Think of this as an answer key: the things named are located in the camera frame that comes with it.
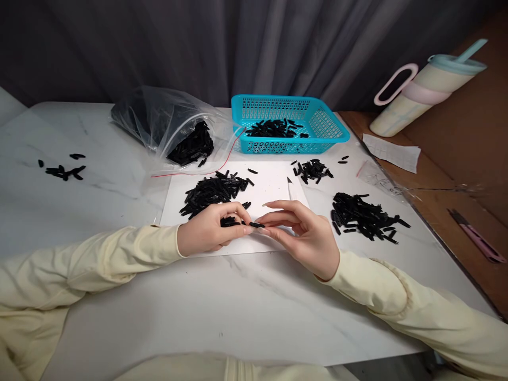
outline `hand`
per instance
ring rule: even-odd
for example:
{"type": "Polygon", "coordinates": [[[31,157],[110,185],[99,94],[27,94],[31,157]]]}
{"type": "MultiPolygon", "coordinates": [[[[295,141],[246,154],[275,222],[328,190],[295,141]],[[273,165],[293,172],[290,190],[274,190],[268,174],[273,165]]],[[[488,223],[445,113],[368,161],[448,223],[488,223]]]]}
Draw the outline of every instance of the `hand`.
{"type": "Polygon", "coordinates": [[[339,267],[340,252],[326,217],[314,214],[300,201],[279,200],[265,205],[283,210],[258,218],[256,222],[266,227],[258,231],[280,242],[293,258],[322,280],[333,278],[339,267]],[[297,236],[276,226],[288,226],[297,236]]]}
{"type": "Polygon", "coordinates": [[[253,232],[249,213],[239,202],[212,204],[189,222],[178,228],[178,250],[187,257],[204,251],[217,251],[232,240],[253,232]],[[221,227],[221,218],[233,216],[237,222],[244,220],[247,226],[221,227]]]}

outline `cream sleeve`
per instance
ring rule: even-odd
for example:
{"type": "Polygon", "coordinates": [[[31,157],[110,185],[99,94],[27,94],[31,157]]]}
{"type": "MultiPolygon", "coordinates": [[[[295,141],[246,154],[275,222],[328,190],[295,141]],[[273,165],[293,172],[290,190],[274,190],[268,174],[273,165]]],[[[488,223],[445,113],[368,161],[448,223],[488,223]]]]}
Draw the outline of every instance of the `cream sleeve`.
{"type": "Polygon", "coordinates": [[[422,340],[463,374],[508,377],[508,325],[454,295],[422,286],[383,261],[343,250],[335,276],[325,284],[367,306],[393,329],[422,340]]]}
{"type": "Polygon", "coordinates": [[[2,379],[39,380],[69,306],[180,259],[177,231],[128,227],[0,262],[0,366],[9,372],[0,371],[2,379]]]}

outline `pink utility knife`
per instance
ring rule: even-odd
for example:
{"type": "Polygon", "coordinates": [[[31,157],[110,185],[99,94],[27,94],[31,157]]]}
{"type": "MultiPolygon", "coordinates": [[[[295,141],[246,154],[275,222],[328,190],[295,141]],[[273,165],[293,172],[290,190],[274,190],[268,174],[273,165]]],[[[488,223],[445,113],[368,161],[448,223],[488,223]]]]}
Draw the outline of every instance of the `pink utility knife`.
{"type": "Polygon", "coordinates": [[[488,244],[487,241],[483,239],[483,237],[473,228],[471,225],[469,225],[469,222],[462,217],[462,215],[457,212],[455,209],[449,210],[447,209],[448,213],[453,217],[455,222],[459,224],[459,226],[466,232],[466,234],[471,238],[471,241],[475,243],[476,246],[478,246],[478,249],[483,253],[485,258],[487,258],[492,263],[506,263],[506,259],[497,252],[496,249],[494,249],[491,245],[488,244]]]}

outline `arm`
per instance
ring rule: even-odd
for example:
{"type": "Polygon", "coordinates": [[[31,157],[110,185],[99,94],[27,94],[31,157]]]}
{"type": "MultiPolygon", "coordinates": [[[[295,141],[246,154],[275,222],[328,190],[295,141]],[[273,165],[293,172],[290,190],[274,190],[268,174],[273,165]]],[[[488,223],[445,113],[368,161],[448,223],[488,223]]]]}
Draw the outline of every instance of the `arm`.
{"type": "Polygon", "coordinates": [[[399,269],[341,251],[330,223],[295,201],[276,201],[258,222],[262,231],[325,284],[363,304],[395,330],[418,338],[464,374],[508,377],[508,325],[469,308],[451,294],[424,287],[399,269]],[[276,226],[289,226],[296,237],[276,226]]]}
{"type": "Polygon", "coordinates": [[[86,293],[122,285],[183,256],[219,250],[252,232],[243,225],[221,228],[222,217],[237,214],[251,222],[240,203],[212,205],[181,226],[124,228],[0,263],[0,379],[40,379],[69,306],[86,293]]]}
{"type": "Polygon", "coordinates": [[[340,265],[326,282],[363,304],[393,329],[422,340],[462,373],[508,377],[508,325],[438,293],[378,260],[341,251],[340,265]]]}

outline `white paper sheet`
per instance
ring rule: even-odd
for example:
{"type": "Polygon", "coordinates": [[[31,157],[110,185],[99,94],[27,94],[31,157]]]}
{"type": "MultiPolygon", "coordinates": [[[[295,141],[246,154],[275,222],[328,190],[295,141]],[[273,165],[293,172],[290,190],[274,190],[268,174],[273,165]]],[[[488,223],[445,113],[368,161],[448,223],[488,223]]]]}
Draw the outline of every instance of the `white paper sheet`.
{"type": "MultiPolygon", "coordinates": [[[[293,182],[298,195],[298,199],[302,203],[307,203],[305,194],[303,193],[300,179],[294,176],[290,161],[232,161],[228,162],[222,169],[221,173],[238,172],[241,178],[250,178],[255,186],[249,185],[245,192],[239,192],[238,197],[232,201],[244,203],[250,201],[252,205],[248,209],[252,220],[273,211],[263,207],[262,205],[277,199],[290,199],[287,178],[293,182]],[[258,174],[247,171],[247,168],[255,170],[258,174]]],[[[181,216],[179,210],[185,206],[186,191],[196,186],[202,175],[176,175],[171,179],[169,184],[168,195],[161,217],[161,225],[177,225],[188,221],[188,216],[181,216]]],[[[254,232],[253,234],[234,240],[219,251],[207,252],[197,256],[221,256],[232,254],[243,254],[253,252],[280,251],[284,250],[282,245],[273,239],[262,234],[254,232]]]]}
{"type": "Polygon", "coordinates": [[[419,147],[398,146],[369,134],[364,134],[363,141],[375,157],[389,161],[409,172],[416,173],[418,157],[421,152],[419,147]]]}

